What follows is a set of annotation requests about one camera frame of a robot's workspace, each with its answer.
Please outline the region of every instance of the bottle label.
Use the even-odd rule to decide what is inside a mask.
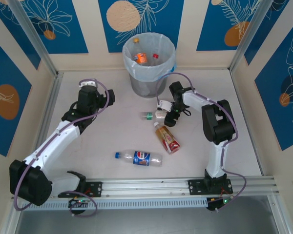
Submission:
[[[156,135],[169,154],[172,154],[179,150],[180,144],[176,141],[176,139],[165,126],[159,128],[156,131]]]
[[[146,119],[147,120],[152,120],[152,118],[153,118],[153,113],[152,112],[147,112]]]
[[[165,119],[166,115],[167,115],[167,111],[164,111],[164,110],[161,110],[161,111],[157,110],[155,112],[156,120]]]
[[[133,57],[133,59],[137,64],[143,64],[147,62],[147,55],[146,53],[138,53]]]
[[[133,157],[133,164],[148,166],[150,163],[150,153],[135,151],[135,155]]]

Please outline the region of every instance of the plastic bottle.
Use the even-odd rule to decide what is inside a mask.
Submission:
[[[156,120],[157,122],[164,123],[167,111],[156,110],[155,112],[141,112],[142,120]]]
[[[132,59],[141,66],[149,66],[147,54],[142,51],[141,45],[139,43],[139,38],[134,38],[133,43],[134,46],[132,51]]]
[[[159,60],[158,60],[158,54],[153,54],[153,57],[151,58],[150,66],[157,66],[159,65]]]
[[[134,150],[125,150],[122,152],[117,152],[115,154],[115,158],[137,165],[155,167],[160,167],[163,161],[163,157],[159,154]]]
[[[176,141],[175,137],[170,133],[166,126],[155,122],[154,127],[157,129],[155,133],[167,153],[172,154],[179,150],[180,144]]]

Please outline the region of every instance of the gray bin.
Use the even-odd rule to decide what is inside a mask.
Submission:
[[[133,39],[139,38],[142,50],[148,58],[152,58],[154,53],[159,55],[159,65],[141,66],[131,58],[133,50]],[[168,37],[158,33],[141,33],[128,39],[123,46],[123,59],[125,68],[129,72],[130,82],[133,91],[145,98],[156,96],[156,83],[158,79],[172,71],[175,65],[176,50],[174,44]],[[166,86],[167,77],[159,81],[158,95],[161,94]]]
[[[129,75],[130,77],[130,82],[131,82],[131,87],[133,89],[133,91],[144,98],[153,98],[156,96],[156,83],[157,81],[151,81],[151,82],[142,82],[142,81],[138,81],[137,79],[135,79],[134,77],[132,77],[131,75]],[[165,87],[166,87],[166,81],[167,81],[167,77],[163,78],[161,81],[159,81],[158,84],[158,88],[157,88],[157,95],[160,95]]]

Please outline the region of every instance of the white robotic arm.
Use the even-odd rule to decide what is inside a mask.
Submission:
[[[53,177],[50,173],[52,165],[62,155],[62,152],[66,149],[66,147],[80,136],[80,130],[78,126],[74,125],[70,125],[59,134],[60,129],[62,129],[69,123],[70,122],[67,120],[60,122],[56,130],[49,136],[49,138],[35,152],[33,152],[30,156],[24,159],[27,165],[32,161],[32,159],[35,159],[32,167],[40,167],[40,170],[44,173],[45,177],[49,181],[52,181],[52,192],[50,196],[58,195],[59,193],[62,193],[64,191],[73,191],[77,188],[80,181],[80,179],[74,174],[66,173],[61,177]],[[37,158],[37,153],[53,137],[55,138],[51,142],[51,144],[49,144],[42,151],[41,157]]]
[[[161,100],[158,105],[159,108],[167,110],[165,125],[174,126],[182,112],[188,116],[191,115],[187,108],[192,107],[202,113],[203,131],[209,141],[209,163],[205,170],[204,180],[194,181],[199,184],[199,189],[194,195],[220,194],[224,188],[232,192],[230,180],[223,171],[228,141],[235,133],[235,127],[228,118],[230,115],[233,120],[229,103],[226,100],[213,102],[198,94],[191,87],[183,88],[180,82],[174,82],[169,89],[174,102],[169,104],[169,102]]]
[[[190,106],[200,113],[202,112],[203,106],[210,105],[210,102],[196,95],[196,91],[194,91],[194,93],[192,90],[186,91],[183,93],[182,98],[186,106]],[[222,141],[218,145],[214,142],[209,142],[209,163],[206,167],[206,171],[212,178],[218,178],[225,174],[220,164],[223,146],[226,142],[227,140]],[[227,147],[225,147],[224,150],[223,166],[225,166],[226,162]]]
[[[68,171],[58,177],[52,175],[51,169],[66,147],[92,123],[98,110],[113,105],[115,95],[113,90],[107,90],[105,86],[106,97],[101,95],[94,80],[83,80],[80,87],[78,101],[71,105],[49,138],[24,161],[15,160],[11,163],[10,191],[16,197],[39,206],[50,196],[65,191],[85,192],[85,176]]]

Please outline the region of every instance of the orange bottle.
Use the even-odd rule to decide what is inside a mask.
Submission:
[[[170,133],[166,126],[159,124],[158,122],[154,123],[156,128],[156,135],[167,153],[172,154],[179,150],[180,144],[177,142],[175,137]]]
[[[133,60],[141,66],[149,66],[147,54],[142,51],[142,48],[139,44],[139,38],[134,38],[133,43]]]

